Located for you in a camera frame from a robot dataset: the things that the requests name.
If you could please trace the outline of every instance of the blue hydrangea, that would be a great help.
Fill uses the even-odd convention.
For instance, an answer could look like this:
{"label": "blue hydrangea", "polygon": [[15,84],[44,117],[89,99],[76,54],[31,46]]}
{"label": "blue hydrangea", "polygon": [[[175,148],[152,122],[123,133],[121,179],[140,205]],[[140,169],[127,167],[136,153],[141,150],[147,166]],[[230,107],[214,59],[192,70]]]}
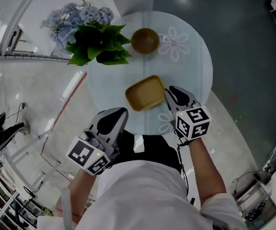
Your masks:
{"label": "blue hydrangea", "polygon": [[74,27],[78,28],[79,25],[82,25],[84,21],[79,16],[79,10],[74,11],[67,19],[66,22],[71,23]]}
{"label": "blue hydrangea", "polygon": [[77,31],[78,29],[76,27],[67,22],[65,22],[63,27],[59,29],[58,39],[62,42],[63,50],[67,47],[68,43],[73,44],[76,42],[74,34]]}
{"label": "blue hydrangea", "polygon": [[113,12],[111,9],[103,7],[100,8],[95,15],[95,20],[100,24],[109,24],[113,20]]}
{"label": "blue hydrangea", "polygon": [[50,39],[56,43],[56,45],[60,48],[60,50],[64,51],[64,47],[60,39],[58,38],[59,31],[51,31],[50,32]]}
{"label": "blue hydrangea", "polygon": [[67,14],[67,13],[73,14],[73,13],[76,12],[77,10],[78,10],[78,9],[77,9],[77,4],[74,3],[74,2],[71,2],[71,3],[66,4],[66,5],[63,7],[63,9],[62,9],[62,11],[63,11],[64,14]]}
{"label": "blue hydrangea", "polygon": [[59,27],[62,17],[62,10],[54,10],[50,13],[47,20],[42,21],[41,27]]}
{"label": "blue hydrangea", "polygon": [[97,11],[98,9],[94,6],[86,6],[80,10],[79,16],[83,22],[90,23],[95,21]]}

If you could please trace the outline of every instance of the tiled floor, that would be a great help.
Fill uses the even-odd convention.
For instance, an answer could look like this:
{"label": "tiled floor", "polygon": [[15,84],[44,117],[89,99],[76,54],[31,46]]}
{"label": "tiled floor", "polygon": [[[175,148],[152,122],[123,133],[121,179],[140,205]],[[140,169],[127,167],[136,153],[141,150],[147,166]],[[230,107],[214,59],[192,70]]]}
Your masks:
{"label": "tiled floor", "polygon": [[[27,118],[31,134],[17,134],[15,144],[10,142],[4,152],[9,155],[47,129],[54,127],[47,142],[45,138],[30,147],[29,155],[18,168],[29,182],[41,172],[48,172],[50,164],[61,162],[61,173],[53,177],[38,192],[38,200],[53,209],[62,188],[69,183],[69,172],[78,168],[65,159],[65,152],[74,136],[79,136],[92,117],[98,112],[88,90],[86,68],[75,68],[64,63],[17,63],[0,64],[0,113],[16,113],[21,102],[27,107],[20,112],[19,120]],[[230,192],[231,181],[237,176],[255,168],[254,159],[232,118],[219,99],[210,94],[207,107],[213,117],[213,125],[204,142],[210,151],[218,170]],[[10,117],[5,127],[15,124],[16,115]],[[173,133],[165,138],[176,147],[177,138]],[[189,198],[198,197],[189,151],[183,148],[182,158],[188,174]],[[97,193],[97,183],[91,191]]]}

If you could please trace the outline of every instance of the glass tabletop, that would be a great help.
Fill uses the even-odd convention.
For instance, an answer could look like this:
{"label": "glass tabletop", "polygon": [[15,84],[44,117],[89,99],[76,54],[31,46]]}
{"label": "glass tabletop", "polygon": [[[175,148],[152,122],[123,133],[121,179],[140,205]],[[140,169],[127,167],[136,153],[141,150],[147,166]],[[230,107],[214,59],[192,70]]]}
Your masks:
{"label": "glass tabletop", "polygon": [[127,108],[129,119],[125,129],[134,134],[162,135],[172,131],[171,116],[164,101],[146,111],[136,112],[129,106],[125,91],[136,82],[157,75],[166,88],[170,85],[184,88],[204,104],[212,86],[212,62],[204,40],[185,21],[163,12],[136,12],[115,24],[126,24],[121,33],[127,38],[140,28],[151,28],[159,34],[160,46],[153,54],[143,56],[130,44],[124,45],[132,55],[128,58],[129,65],[106,66],[95,60],[90,62],[88,87],[95,105],[101,111]]}

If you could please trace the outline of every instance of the rectangular wooden dish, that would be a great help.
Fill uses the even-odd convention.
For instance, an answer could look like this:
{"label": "rectangular wooden dish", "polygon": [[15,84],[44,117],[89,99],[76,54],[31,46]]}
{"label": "rectangular wooden dish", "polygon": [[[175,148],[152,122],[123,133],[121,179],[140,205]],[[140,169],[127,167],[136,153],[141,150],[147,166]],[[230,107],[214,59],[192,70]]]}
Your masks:
{"label": "rectangular wooden dish", "polygon": [[153,75],[129,87],[125,96],[135,111],[144,111],[165,99],[165,87],[159,76]]}

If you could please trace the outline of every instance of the white shirt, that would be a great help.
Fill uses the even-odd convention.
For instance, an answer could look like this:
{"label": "white shirt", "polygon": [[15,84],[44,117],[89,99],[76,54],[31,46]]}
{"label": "white shirt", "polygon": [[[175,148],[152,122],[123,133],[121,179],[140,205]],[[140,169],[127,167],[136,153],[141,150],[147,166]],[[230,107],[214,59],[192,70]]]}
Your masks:
{"label": "white shirt", "polygon": [[[187,199],[179,172],[149,161],[129,161],[106,170],[98,199],[75,230],[247,229],[229,194],[217,194],[198,211]],[[63,230],[63,219],[39,217],[39,230]]]}

